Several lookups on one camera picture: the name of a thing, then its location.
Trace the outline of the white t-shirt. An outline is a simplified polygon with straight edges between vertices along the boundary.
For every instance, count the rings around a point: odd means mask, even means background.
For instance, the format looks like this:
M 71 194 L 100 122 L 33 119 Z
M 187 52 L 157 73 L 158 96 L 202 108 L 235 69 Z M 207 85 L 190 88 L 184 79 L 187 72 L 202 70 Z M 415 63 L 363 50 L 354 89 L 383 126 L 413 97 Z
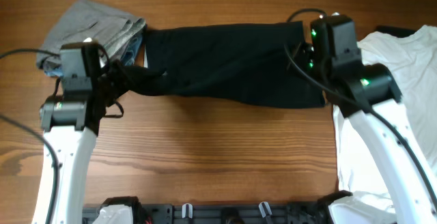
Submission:
M 334 223 L 436 222 L 436 28 L 398 38 L 374 32 L 358 43 L 366 66 L 388 68 L 400 100 L 373 113 L 333 109 L 337 175 L 344 196 L 328 205 Z

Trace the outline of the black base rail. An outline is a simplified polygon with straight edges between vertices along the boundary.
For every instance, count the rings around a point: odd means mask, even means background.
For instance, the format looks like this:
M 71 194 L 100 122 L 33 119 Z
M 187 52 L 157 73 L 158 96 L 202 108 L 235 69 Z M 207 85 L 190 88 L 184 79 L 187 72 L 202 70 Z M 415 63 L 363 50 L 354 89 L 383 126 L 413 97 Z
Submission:
M 137 197 L 113 197 L 98 207 L 82 211 L 82 224 L 94 223 L 99 217 L 118 217 L 106 207 L 126 205 L 132 223 L 224 223 L 227 217 L 238 217 L 244 223 L 330 223 L 324 207 L 315 201 L 295 201 L 288 204 L 194 206 L 184 204 L 141 204 Z

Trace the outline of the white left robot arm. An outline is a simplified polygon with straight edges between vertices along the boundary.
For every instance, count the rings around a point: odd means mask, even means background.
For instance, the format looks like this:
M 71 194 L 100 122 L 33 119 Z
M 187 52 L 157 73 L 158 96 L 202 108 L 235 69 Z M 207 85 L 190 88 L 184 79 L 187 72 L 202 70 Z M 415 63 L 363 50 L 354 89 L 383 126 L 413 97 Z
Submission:
M 119 61 L 102 69 L 96 83 L 90 75 L 61 77 L 40 108 L 44 160 L 33 223 L 80 223 L 91 154 L 100 120 L 127 90 Z

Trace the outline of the folded blue denim jeans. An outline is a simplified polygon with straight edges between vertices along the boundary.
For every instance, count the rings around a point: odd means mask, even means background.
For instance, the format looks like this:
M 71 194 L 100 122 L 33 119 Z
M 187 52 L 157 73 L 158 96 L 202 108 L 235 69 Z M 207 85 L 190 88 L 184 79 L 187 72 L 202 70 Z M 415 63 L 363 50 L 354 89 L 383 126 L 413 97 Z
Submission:
M 111 60 L 118 59 L 124 66 L 132 66 L 135 62 L 137 54 L 139 52 L 140 45 L 142 43 L 143 36 L 141 33 L 134 35 L 128 43 L 126 43 Z M 60 66 L 57 67 L 44 67 L 44 73 L 46 76 L 63 76 L 63 72 Z

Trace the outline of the black shorts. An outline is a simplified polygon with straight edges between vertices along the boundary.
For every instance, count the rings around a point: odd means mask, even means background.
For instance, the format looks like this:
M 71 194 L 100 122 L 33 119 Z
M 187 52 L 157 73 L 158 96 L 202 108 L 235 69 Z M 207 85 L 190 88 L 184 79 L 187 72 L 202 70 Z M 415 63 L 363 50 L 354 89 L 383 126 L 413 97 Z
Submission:
M 148 30 L 147 66 L 126 66 L 144 96 L 235 100 L 283 109 L 325 105 L 321 90 L 289 66 L 284 46 L 304 42 L 301 22 Z

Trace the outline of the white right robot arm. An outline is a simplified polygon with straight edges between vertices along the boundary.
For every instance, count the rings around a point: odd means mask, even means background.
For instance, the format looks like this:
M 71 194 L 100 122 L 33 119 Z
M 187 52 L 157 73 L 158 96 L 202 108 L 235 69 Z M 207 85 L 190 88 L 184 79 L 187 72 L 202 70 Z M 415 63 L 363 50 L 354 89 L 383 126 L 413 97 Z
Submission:
M 387 188 L 394 211 L 381 210 L 344 191 L 326 197 L 327 223 L 435 223 L 436 181 L 410 131 L 401 92 L 389 69 L 365 66 L 357 45 L 328 44 L 301 68 L 289 46 L 290 66 L 326 92 L 365 143 Z

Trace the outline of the folded grey garment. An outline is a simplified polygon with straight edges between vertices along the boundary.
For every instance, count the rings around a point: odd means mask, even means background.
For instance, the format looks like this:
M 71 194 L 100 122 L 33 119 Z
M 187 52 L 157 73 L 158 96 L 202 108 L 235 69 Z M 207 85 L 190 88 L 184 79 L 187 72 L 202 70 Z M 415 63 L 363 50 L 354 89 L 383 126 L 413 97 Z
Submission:
M 58 53 L 64 44 L 90 38 L 111 58 L 146 27 L 144 18 L 90 0 L 74 2 L 49 31 L 41 49 Z

